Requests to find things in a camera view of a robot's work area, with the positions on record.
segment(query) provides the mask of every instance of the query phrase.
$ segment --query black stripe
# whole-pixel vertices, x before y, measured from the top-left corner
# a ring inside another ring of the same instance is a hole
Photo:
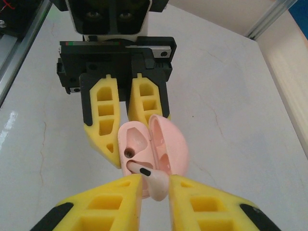
[[[54,207],[30,231],[52,231],[74,205],[65,203]]]
[[[281,231],[260,209],[246,204],[240,207],[260,231]]]

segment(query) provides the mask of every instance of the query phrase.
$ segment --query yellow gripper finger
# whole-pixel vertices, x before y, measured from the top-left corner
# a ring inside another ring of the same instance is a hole
[[[131,84],[128,118],[130,121],[139,121],[148,126],[152,114],[163,114],[159,89],[151,80],[138,73]]]
[[[173,231],[281,231],[248,200],[178,175],[169,180]]]
[[[141,200],[132,174],[61,201],[31,231],[138,231]]]
[[[117,168],[121,168],[117,132],[120,128],[120,102],[117,81],[107,75],[90,90],[92,125],[84,124],[92,147]]]

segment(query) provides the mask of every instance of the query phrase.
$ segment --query white earbud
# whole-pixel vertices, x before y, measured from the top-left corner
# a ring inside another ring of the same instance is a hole
[[[169,176],[161,170],[144,167],[133,161],[127,162],[127,168],[134,173],[140,173],[148,183],[150,196],[156,201],[162,201],[169,190]]]

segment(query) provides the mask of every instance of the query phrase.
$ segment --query marble surface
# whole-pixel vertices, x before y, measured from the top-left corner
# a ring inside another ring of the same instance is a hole
[[[187,176],[252,200],[284,231],[306,230],[308,160],[258,44],[172,6],[149,22],[149,35],[178,44],[168,93]],[[29,230],[63,198],[122,176],[90,148],[80,95],[60,84],[60,40],[81,36],[52,7],[0,110],[3,231]],[[143,201],[140,230],[170,230],[167,199]]]

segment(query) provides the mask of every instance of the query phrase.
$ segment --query pink earbud case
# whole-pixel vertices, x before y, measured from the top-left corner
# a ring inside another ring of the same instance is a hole
[[[131,121],[118,132],[119,152],[124,176],[132,174],[127,162],[159,169],[168,175],[185,175],[188,169],[188,147],[181,131],[168,119],[152,115],[149,129],[141,122]],[[148,185],[142,182],[143,198],[149,197]]]

